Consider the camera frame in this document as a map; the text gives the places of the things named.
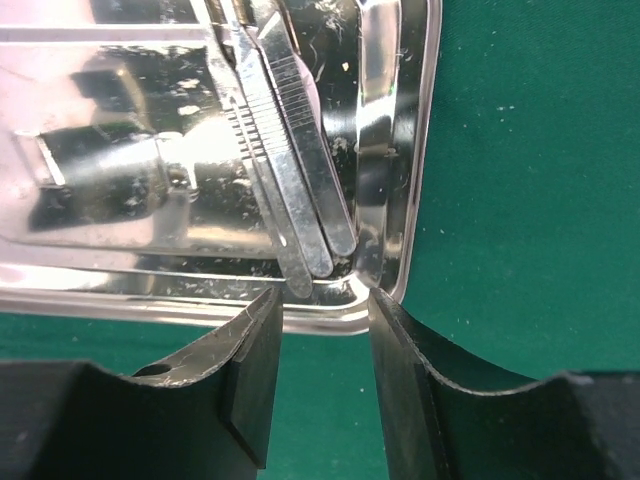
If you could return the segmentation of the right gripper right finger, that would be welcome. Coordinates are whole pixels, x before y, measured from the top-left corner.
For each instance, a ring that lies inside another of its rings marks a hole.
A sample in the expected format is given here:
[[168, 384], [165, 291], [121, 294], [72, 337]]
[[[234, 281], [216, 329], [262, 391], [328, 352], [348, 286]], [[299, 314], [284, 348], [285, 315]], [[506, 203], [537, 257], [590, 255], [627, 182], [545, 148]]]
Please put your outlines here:
[[639, 375], [501, 368], [368, 299], [370, 341], [393, 479], [635, 479]]

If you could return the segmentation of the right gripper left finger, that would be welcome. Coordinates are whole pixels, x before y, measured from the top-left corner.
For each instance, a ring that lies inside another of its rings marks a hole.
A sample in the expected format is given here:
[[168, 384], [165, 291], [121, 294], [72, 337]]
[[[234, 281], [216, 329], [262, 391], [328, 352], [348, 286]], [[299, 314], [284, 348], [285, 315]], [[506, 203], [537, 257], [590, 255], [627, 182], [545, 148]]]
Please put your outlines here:
[[253, 479], [283, 334], [277, 288], [131, 376], [86, 360], [1, 365], [5, 479]]

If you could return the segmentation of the steel scalpel handle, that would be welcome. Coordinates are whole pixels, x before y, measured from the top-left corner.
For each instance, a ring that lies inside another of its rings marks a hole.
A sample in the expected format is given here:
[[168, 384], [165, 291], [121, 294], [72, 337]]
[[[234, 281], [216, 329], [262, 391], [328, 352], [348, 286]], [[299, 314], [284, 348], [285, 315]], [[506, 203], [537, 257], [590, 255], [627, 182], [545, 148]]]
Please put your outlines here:
[[263, 221], [286, 284], [305, 298], [313, 278], [333, 263], [298, 163], [280, 102], [257, 39], [242, 24], [239, 1], [209, 1], [218, 43], [216, 81], [223, 111], [237, 137]]

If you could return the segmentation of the stainless steel instrument tray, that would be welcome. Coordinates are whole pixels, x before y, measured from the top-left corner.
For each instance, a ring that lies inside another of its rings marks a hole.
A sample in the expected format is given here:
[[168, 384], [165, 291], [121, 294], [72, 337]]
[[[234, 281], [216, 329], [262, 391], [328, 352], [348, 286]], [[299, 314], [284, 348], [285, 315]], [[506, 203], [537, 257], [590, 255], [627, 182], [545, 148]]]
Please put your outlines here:
[[438, 1], [281, 1], [319, 95], [356, 247], [290, 290], [216, 81], [209, 1], [1, 5], [1, 306], [216, 325], [264, 290], [289, 331], [367, 329], [404, 296]]

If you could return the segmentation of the green surgical cloth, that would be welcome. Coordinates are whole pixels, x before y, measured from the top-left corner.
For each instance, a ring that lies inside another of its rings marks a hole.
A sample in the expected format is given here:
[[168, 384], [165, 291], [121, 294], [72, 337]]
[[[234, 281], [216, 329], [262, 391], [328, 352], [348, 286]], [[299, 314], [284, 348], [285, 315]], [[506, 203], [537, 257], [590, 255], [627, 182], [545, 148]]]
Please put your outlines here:
[[[639, 1], [444, 1], [403, 306], [525, 376], [639, 370]], [[132, 374], [208, 328], [1, 315]], [[259, 479], [388, 479], [366, 334], [286, 334]]]

